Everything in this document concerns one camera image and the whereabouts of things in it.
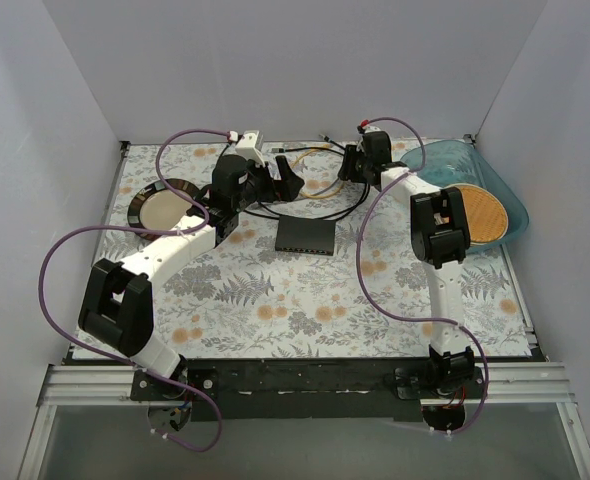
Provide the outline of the floral table mat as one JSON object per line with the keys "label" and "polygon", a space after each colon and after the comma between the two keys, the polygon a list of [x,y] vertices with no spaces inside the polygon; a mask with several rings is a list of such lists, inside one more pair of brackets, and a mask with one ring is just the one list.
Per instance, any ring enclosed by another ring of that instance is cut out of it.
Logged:
{"label": "floral table mat", "polygon": [[[131,146],[109,223],[125,225],[135,194],[158,177],[154,145]],[[174,145],[162,157],[166,178],[202,187],[223,145]],[[287,154],[297,163],[298,152]],[[293,170],[312,195],[331,185],[341,159],[322,151]],[[316,218],[360,198],[346,185],[330,199],[274,205],[273,211]],[[355,247],[369,199],[336,226],[333,256],[275,251],[277,221],[240,215],[239,226],[208,254],[170,279],[155,298],[155,330],[188,358],[419,357],[428,353],[429,323],[394,321],[374,310],[356,278]],[[361,248],[365,284],[391,313],[428,317],[425,273],[412,252],[408,210],[388,195],[369,220]],[[503,250],[468,253],[461,278],[467,327],[488,357],[530,357],[527,314]]]}

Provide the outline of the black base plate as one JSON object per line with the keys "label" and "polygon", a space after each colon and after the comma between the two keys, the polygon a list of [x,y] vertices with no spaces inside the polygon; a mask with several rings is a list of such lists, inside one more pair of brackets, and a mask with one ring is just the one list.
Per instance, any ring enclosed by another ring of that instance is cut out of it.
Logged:
{"label": "black base plate", "polygon": [[227,420],[381,418],[419,422],[424,400],[443,401],[448,387],[419,358],[283,358],[189,360],[179,380],[196,422],[211,421],[215,402]]}

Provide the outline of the aluminium frame rail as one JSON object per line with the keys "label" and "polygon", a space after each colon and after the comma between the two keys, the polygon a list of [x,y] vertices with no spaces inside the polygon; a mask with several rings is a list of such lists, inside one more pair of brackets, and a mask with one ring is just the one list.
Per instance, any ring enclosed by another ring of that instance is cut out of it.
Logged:
{"label": "aluminium frame rail", "polygon": [[[388,389],[386,372],[369,368],[363,375],[342,377],[335,366],[315,365],[312,370],[271,368],[263,364],[257,374],[219,367],[208,368],[214,378],[198,386],[212,398],[226,393],[368,394]],[[565,368],[557,363],[493,364],[484,374],[489,403],[570,403],[575,400]],[[118,405],[125,402],[162,405],[173,400],[160,393],[141,371],[116,366],[61,366],[48,369],[38,397],[40,405]]]}

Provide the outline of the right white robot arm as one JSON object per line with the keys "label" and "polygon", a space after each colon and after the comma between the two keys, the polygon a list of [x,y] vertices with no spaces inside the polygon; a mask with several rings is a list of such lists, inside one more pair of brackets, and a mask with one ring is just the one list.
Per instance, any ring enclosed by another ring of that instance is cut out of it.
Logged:
{"label": "right white robot arm", "polygon": [[410,214],[410,241],[429,289],[432,325],[429,358],[418,373],[400,373],[403,385],[450,397],[474,378],[474,352],[465,326],[460,286],[462,263],[471,244],[464,201],[455,187],[440,188],[392,157],[389,135],[367,126],[345,147],[339,177],[391,195]]}

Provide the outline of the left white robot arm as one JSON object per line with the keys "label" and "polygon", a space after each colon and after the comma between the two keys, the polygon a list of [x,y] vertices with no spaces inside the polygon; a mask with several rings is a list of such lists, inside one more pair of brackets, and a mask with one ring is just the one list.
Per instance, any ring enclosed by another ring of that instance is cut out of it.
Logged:
{"label": "left white robot arm", "polygon": [[92,268],[79,327],[135,364],[155,373],[153,387],[168,400],[188,386],[181,356],[154,333],[153,296],[192,260],[213,250],[238,226],[239,214],[256,202],[290,202],[304,186],[285,156],[276,157],[280,177],[239,155],[224,155],[211,176],[208,196],[189,209],[176,233],[159,236],[118,262],[99,260]]}

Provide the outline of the round woven bamboo tray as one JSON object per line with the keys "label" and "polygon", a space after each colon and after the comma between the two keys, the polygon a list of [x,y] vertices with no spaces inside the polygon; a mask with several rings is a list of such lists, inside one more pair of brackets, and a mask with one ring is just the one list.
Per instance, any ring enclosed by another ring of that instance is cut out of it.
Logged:
{"label": "round woven bamboo tray", "polygon": [[453,187],[462,195],[472,244],[489,244],[507,233],[507,211],[493,194],[473,184],[458,183]]}

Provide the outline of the black network switch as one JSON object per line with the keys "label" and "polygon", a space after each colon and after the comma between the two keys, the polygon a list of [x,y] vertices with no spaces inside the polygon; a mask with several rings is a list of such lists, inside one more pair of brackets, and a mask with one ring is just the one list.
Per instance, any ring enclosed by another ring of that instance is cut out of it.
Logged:
{"label": "black network switch", "polygon": [[333,256],[336,222],[281,216],[275,239],[277,252]]}

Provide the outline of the dark rimmed ceramic plate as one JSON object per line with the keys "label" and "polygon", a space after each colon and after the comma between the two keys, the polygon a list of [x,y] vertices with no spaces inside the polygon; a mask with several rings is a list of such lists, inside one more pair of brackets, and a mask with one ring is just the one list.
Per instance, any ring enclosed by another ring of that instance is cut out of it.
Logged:
{"label": "dark rimmed ceramic plate", "polygon": [[127,210],[130,227],[146,230],[172,229],[191,204],[170,191],[157,180],[139,190]]}

